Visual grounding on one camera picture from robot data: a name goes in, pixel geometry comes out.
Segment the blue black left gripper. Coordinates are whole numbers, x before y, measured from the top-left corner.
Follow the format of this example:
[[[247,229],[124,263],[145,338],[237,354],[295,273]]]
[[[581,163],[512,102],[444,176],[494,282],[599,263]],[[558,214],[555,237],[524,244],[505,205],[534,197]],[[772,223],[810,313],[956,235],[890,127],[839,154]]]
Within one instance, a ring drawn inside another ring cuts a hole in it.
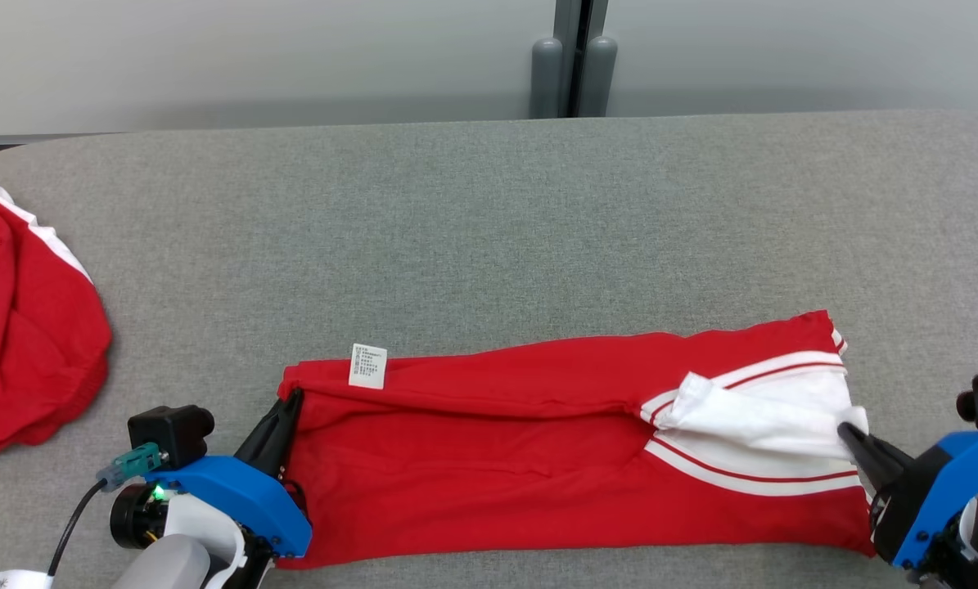
[[[137,558],[118,588],[258,588],[279,560],[308,551],[313,527],[282,483],[301,389],[279,398],[234,452],[126,485],[110,532]]]

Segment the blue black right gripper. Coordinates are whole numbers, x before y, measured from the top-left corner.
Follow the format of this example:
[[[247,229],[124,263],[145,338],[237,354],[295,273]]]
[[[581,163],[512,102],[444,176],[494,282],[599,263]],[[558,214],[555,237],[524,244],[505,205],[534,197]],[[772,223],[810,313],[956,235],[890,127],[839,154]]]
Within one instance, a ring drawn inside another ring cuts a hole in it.
[[[978,431],[946,435],[918,457],[852,422],[836,431],[881,500],[875,552],[898,568],[924,564],[934,537],[978,496]]]

